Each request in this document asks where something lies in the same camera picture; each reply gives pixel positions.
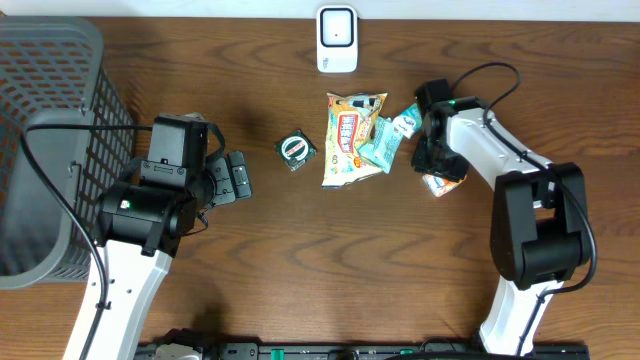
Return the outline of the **teal white packet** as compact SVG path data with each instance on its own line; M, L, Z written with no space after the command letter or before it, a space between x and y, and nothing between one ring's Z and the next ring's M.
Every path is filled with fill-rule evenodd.
M394 129L407 139L422 127L423 117L417 104L412 104L392 120Z

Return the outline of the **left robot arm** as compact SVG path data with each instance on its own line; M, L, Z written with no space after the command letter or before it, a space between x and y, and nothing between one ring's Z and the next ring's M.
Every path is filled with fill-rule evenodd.
M99 196L98 257L65 358L133 358L181 239L214 207L251 196L243 154L224 147L209 153L210 135L224 144L219 128L198 113L157 116L149 153L134 168L139 182L123 178Z

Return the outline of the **large orange white snack bag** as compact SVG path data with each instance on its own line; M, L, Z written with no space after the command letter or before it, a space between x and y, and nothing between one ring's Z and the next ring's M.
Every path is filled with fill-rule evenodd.
M328 93L323 188L340 188L369 178L382 169L365 160L359 148L371 133L386 100L386 93L340 96Z

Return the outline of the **green snack packet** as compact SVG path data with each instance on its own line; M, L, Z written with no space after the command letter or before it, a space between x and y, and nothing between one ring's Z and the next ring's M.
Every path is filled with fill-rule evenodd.
M358 148L359 155L389 174L397 149L404 138L391 118L379 118L374 126L373 137Z

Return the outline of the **dark green Zam-Buk box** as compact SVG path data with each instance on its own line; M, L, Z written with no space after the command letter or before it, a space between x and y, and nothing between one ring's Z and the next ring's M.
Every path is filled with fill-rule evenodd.
M298 170L317 154L317 148L300 129L280 140L275 145L275 151L291 172Z

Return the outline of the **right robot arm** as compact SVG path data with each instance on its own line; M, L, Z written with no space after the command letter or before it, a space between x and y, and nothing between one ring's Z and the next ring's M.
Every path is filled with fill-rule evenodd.
M500 274L478 337L492 354L523 356L548 302L576 291L575 270L595 266L584 176L526 148L479 97L456 98L445 79L415 92L423 134L411 165L438 181L459 183L475 169L493 191L490 250Z

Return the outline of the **orange red snack packet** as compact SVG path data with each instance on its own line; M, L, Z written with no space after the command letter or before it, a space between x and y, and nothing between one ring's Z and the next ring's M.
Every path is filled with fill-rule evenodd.
M437 198L451 192L465 181L465 178L459 181L447 180L431 174L422 176L422 180L429 191Z

